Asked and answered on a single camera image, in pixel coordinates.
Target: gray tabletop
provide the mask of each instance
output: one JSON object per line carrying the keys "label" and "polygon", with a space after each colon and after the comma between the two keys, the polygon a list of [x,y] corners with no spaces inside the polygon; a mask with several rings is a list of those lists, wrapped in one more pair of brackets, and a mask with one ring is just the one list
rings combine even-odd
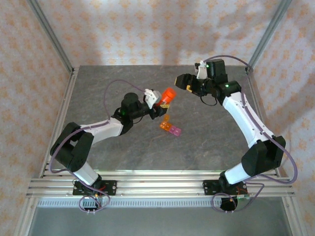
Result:
{"label": "gray tabletop", "polygon": [[[243,67],[227,66],[229,80],[237,80],[253,105]],[[107,118],[104,89],[114,79],[127,80],[142,89],[163,92],[173,87],[177,97],[168,112],[170,123],[182,130],[180,137],[160,128],[163,117],[144,117],[128,133],[95,144],[88,162],[99,170],[225,170],[239,163],[248,150],[246,140],[232,116],[221,106],[209,107],[200,99],[174,86],[193,66],[81,66],[67,110],[65,124],[91,124]],[[106,95],[113,114],[127,92],[143,94],[125,83],[114,83]],[[213,103],[211,96],[205,102]]]}

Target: pink block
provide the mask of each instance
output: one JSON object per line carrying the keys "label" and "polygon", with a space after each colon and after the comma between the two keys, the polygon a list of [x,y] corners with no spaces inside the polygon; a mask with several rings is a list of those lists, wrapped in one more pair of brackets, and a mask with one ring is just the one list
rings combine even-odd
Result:
{"label": "pink block", "polygon": [[175,129],[173,134],[178,137],[178,136],[180,136],[181,132],[182,132],[182,130],[180,128],[176,127],[176,129]]}
{"label": "pink block", "polygon": [[174,134],[174,132],[175,132],[176,129],[177,129],[177,127],[172,125],[171,129],[169,130],[169,132],[170,132],[171,134]]}

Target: patterned backdrop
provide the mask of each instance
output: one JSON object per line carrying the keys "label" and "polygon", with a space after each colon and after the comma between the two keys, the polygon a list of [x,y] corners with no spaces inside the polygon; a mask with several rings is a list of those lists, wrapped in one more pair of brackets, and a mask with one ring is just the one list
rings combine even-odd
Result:
{"label": "patterned backdrop", "polygon": [[[315,232],[315,4],[292,1],[255,67],[259,104],[269,127],[283,135],[296,160],[294,184],[310,235]],[[292,165],[284,170],[293,175]]]}
{"label": "patterned backdrop", "polygon": [[68,73],[26,0],[0,4],[0,235],[38,177]]}
{"label": "patterned backdrop", "polygon": [[80,66],[193,64],[222,53],[249,60],[280,0],[39,2]]}

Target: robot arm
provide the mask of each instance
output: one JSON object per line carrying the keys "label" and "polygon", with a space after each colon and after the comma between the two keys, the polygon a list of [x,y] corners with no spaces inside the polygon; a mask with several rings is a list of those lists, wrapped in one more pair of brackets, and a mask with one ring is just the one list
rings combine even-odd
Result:
{"label": "robot arm", "polygon": [[228,81],[224,61],[221,59],[209,62],[201,61],[195,64],[195,70],[197,76],[191,74],[180,75],[176,78],[175,85],[199,97],[211,94],[212,97],[217,99],[232,115],[243,132],[250,148],[242,157],[241,163],[221,173],[219,191],[228,193],[229,189],[238,183],[257,174],[279,167],[283,151],[259,131],[246,112],[245,106],[249,109],[259,126],[263,127],[264,132],[283,147],[285,146],[284,138],[282,136],[274,136],[258,118],[245,96],[245,106],[243,105],[242,88],[236,81]]}
{"label": "robot arm", "polygon": [[[72,136],[56,155],[56,160],[73,172],[85,184],[100,189],[102,179],[86,162],[91,146],[110,137],[125,134],[133,126],[133,120],[149,115],[151,119],[160,117],[167,112],[167,106],[160,106],[162,95],[158,91],[146,89],[143,102],[135,93],[127,93],[110,120],[104,120],[94,124],[77,125],[71,122],[61,132],[50,150],[53,155],[60,143],[78,129],[87,128]],[[94,194],[83,185],[80,188],[84,193]]]}

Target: cable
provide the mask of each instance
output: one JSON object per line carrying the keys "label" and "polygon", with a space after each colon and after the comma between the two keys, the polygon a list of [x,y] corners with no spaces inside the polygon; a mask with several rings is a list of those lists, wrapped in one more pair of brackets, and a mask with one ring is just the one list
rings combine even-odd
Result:
{"label": "cable", "polygon": [[[248,71],[248,74],[247,74],[247,78],[250,79],[250,74],[253,73],[253,68],[251,65],[249,65],[248,63],[246,63],[245,61],[237,58],[237,57],[234,57],[234,56],[230,56],[230,55],[218,55],[218,56],[213,56],[213,57],[210,57],[208,59],[205,59],[204,62],[207,62],[207,61],[210,61],[212,59],[215,59],[215,58],[232,58],[232,59],[236,59],[238,61],[240,61],[241,63],[243,63],[244,65],[246,65],[248,68],[249,68],[249,71]],[[293,169],[294,169],[294,175],[293,175],[293,178],[292,180],[290,181],[281,181],[281,180],[278,180],[278,179],[275,179],[275,178],[272,178],[272,177],[269,177],[269,176],[266,176],[264,174],[259,174],[259,175],[256,175],[256,176],[260,176],[260,177],[264,177],[264,178],[267,178],[267,179],[270,179],[270,180],[273,180],[277,183],[282,183],[282,184],[292,184],[294,183],[296,180],[297,180],[297,176],[298,176],[298,169],[297,169],[297,166],[296,166],[296,163],[293,159],[293,157],[291,156],[291,154],[284,148],[282,147],[277,141],[275,141],[272,137],[270,137],[266,132],[264,132],[263,128],[260,127],[260,125],[257,123],[257,121],[254,119],[254,117],[252,116],[251,112],[249,111],[246,103],[245,103],[245,94],[244,94],[244,89],[241,90],[241,96],[242,96],[242,103],[243,103],[243,106],[245,108],[245,111],[247,113],[247,115],[250,117],[251,121],[256,125],[256,127],[259,129],[259,131],[265,135],[265,137],[267,137],[273,144],[275,144],[278,148],[280,148],[286,155],[287,157],[289,158],[289,160],[291,161],[292,165],[293,165]],[[263,183],[250,183],[250,182],[247,182],[248,180],[256,177],[256,176],[253,176],[251,178],[248,178],[246,180],[244,180],[244,182],[246,184],[259,184],[259,185],[262,185],[260,190],[256,193],[256,195],[249,201],[249,203],[243,207],[242,209],[240,210],[235,210],[235,211],[241,211],[241,210],[244,210],[246,209],[250,204],[252,204],[252,202],[257,198],[257,196],[260,194],[260,192],[262,191],[262,189],[264,188],[264,184]],[[212,199],[211,199],[211,205],[212,205],[212,208],[217,211],[217,212],[221,212],[221,213],[227,213],[228,211],[222,211],[222,210],[218,210],[217,208],[214,207],[214,198],[215,196],[218,196],[218,195],[226,195],[228,196],[230,199],[233,200],[233,198],[231,197],[231,195],[229,194],[225,194],[225,193],[217,193],[215,195],[213,195]]]}
{"label": "cable", "polygon": [[113,83],[115,83],[115,82],[125,82],[125,83],[129,84],[130,86],[134,87],[135,89],[137,89],[137,90],[139,90],[139,91],[141,91],[141,92],[144,92],[143,89],[141,89],[141,88],[139,88],[139,87],[133,85],[132,83],[130,83],[130,82],[126,81],[126,80],[113,80],[112,82],[110,82],[110,83],[108,84],[108,86],[105,88],[105,91],[104,91],[104,101],[103,101],[103,105],[104,105],[104,108],[105,108],[105,112],[106,112],[107,116],[109,117],[109,119],[110,119],[110,114],[109,114],[109,112],[108,112],[108,109],[107,109],[107,106],[106,106],[106,102],[105,102],[105,100],[106,100],[106,93],[107,93],[108,88],[109,88]]}
{"label": "cable", "polygon": [[207,103],[205,103],[205,102],[203,101],[203,99],[202,99],[202,96],[200,97],[200,100],[201,100],[201,102],[202,102],[203,104],[206,104],[207,106],[211,106],[211,107],[217,105],[217,103],[218,103],[218,101],[217,101],[216,98],[215,98],[215,100],[216,100],[216,103],[215,103],[215,104],[207,104]]}
{"label": "cable", "polygon": [[232,210],[232,211],[222,211],[222,210],[219,210],[219,209],[214,207],[214,199],[216,196],[219,196],[219,195],[228,196],[233,201],[234,206],[236,206],[234,199],[231,197],[231,195],[229,195],[227,193],[216,193],[215,195],[212,196],[212,198],[211,198],[212,209],[217,211],[217,212],[220,212],[220,213],[234,213],[234,212],[242,211],[242,210],[245,210],[246,208],[248,208],[253,203],[253,201],[258,197],[258,195],[260,194],[262,189],[265,187],[265,185],[263,183],[249,183],[249,182],[246,182],[246,184],[254,184],[254,185],[258,184],[258,185],[261,185],[261,188],[257,191],[256,195],[253,198],[251,198],[250,201],[242,209]]}
{"label": "cable", "polygon": [[137,123],[139,123],[139,122],[142,120],[142,118],[143,118],[143,115],[142,115],[142,117],[140,118],[140,120],[139,120],[139,121],[137,121],[136,123],[133,123],[133,124],[137,124]]}
{"label": "cable", "polygon": [[99,190],[99,189],[96,189],[96,188],[93,188],[93,187],[87,185],[84,181],[80,180],[80,178],[78,178],[78,176],[76,176],[73,172],[71,172],[71,171],[68,170],[67,168],[54,171],[54,170],[52,169],[52,164],[53,164],[53,162],[54,162],[54,160],[55,160],[55,158],[56,158],[58,152],[59,152],[60,149],[63,147],[63,145],[65,145],[65,143],[66,143],[70,138],[72,138],[74,135],[76,135],[77,133],[79,133],[79,132],[81,132],[81,131],[84,131],[84,130],[87,130],[87,129],[99,128],[99,127],[105,126],[105,125],[107,125],[107,124],[110,123],[110,114],[109,114],[108,109],[107,109],[107,107],[106,107],[106,102],[105,102],[106,100],[105,100],[105,98],[106,98],[106,93],[107,93],[108,88],[109,88],[109,87],[111,86],[111,84],[113,84],[114,82],[125,82],[125,83],[131,85],[132,87],[138,89],[139,91],[144,92],[144,90],[138,88],[137,86],[131,84],[130,82],[128,82],[128,81],[126,81],[126,80],[113,80],[112,82],[110,82],[110,83],[108,84],[108,86],[106,87],[105,91],[104,91],[104,101],[103,101],[103,105],[104,105],[104,108],[105,108],[105,112],[106,112],[106,114],[107,114],[107,116],[108,116],[108,120],[106,120],[105,122],[103,122],[103,123],[101,123],[101,124],[96,124],[96,125],[91,125],[91,126],[86,126],[86,127],[84,127],[84,128],[80,128],[80,129],[78,129],[78,130],[72,132],[71,134],[69,134],[69,135],[60,143],[60,145],[56,148],[56,150],[55,150],[54,154],[52,155],[52,157],[51,157],[51,159],[50,159],[50,162],[49,162],[49,167],[48,167],[48,169],[49,169],[49,171],[50,171],[51,173],[53,173],[53,174],[58,174],[58,173],[63,172],[63,171],[68,171],[68,172],[69,172],[70,174],[72,174],[76,179],[78,179],[78,181],[79,181],[82,185],[84,185],[85,187],[87,187],[88,189],[90,189],[90,190],[92,190],[92,191],[95,191],[95,192],[98,192],[98,193],[100,193],[100,194],[103,194],[104,196],[106,196],[106,197],[108,198],[108,201],[106,202],[106,204],[103,205],[103,206],[101,206],[101,204],[96,200],[96,198],[94,198],[94,197],[92,197],[92,196],[83,196],[83,197],[79,200],[79,208],[80,208],[81,211],[87,212],[87,213],[89,213],[90,211],[84,210],[84,208],[81,207],[81,202],[83,201],[83,199],[85,199],[86,197],[92,198],[92,199],[95,201],[95,203],[100,206],[99,209],[93,211],[94,213],[96,213],[96,212],[98,212],[98,211],[100,211],[100,210],[105,209],[105,207],[108,206],[108,204],[110,203],[110,197],[109,197],[109,195],[108,195],[107,193],[105,193],[105,192]]}

